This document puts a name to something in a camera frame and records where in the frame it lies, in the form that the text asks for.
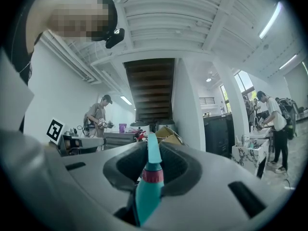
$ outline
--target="hand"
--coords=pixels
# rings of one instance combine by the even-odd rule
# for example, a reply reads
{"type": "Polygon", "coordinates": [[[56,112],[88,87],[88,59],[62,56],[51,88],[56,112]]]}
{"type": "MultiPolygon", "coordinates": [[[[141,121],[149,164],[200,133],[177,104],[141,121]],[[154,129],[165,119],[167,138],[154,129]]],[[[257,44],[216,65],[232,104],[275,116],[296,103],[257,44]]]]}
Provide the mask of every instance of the hand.
{"type": "Polygon", "coordinates": [[[103,122],[99,122],[99,123],[97,124],[97,126],[98,126],[100,129],[102,129],[102,128],[103,128],[103,122]]]}

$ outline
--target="staircase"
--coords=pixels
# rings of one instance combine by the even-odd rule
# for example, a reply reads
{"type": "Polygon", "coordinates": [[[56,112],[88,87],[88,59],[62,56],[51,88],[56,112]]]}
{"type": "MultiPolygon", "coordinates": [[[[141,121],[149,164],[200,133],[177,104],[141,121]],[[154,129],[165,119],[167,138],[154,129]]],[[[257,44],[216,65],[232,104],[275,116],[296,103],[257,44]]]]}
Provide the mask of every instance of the staircase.
{"type": "Polygon", "coordinates": [[[124,63],[136,106],[136,120],[155,123],[172,119],[173,58],[124,63]]]}

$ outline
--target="floor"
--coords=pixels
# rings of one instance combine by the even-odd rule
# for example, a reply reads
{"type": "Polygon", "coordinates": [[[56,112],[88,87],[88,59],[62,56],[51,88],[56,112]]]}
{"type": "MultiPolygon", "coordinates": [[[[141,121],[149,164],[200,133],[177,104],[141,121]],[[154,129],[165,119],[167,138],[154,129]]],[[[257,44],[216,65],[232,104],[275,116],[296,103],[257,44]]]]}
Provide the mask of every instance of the floor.
{"type": "MultiPolygon", "coordinates": [[[[291,188],[296,188],[308,161],[308,119],[296,124],[296,133],[297,137],[294,136],[291,141],[288,141],[289,155],[287,174],[276,174],[274,172],[276,168],[266,165],[262,177],[262,181],[271,186],[273,191],[277,193],[277,197],[282,196],[286,191],[290,191],[289,183],[285,179],[289,180],[291,188]]],[[[271,161],[273,159],[274,153],[271,153],[269,160],[271,161]]],[[[282,163],[281,154],[278,163],[279,165],[282,163]]]]}

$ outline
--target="white pillar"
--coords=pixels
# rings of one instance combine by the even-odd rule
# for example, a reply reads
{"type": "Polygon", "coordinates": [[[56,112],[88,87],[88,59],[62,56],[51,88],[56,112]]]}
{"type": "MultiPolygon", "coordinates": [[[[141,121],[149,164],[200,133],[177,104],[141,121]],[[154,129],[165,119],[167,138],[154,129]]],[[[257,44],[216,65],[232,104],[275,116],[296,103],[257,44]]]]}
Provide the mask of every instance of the white pillar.
{"type": "Polygon", "coordinates": [[[232,110],[234,135],[240,140],[243,134],[249,136],[248,117],[242,93],[229,66],[222,63],[218,57],[215,58],[213,64],[228,94],[232,110]]]}

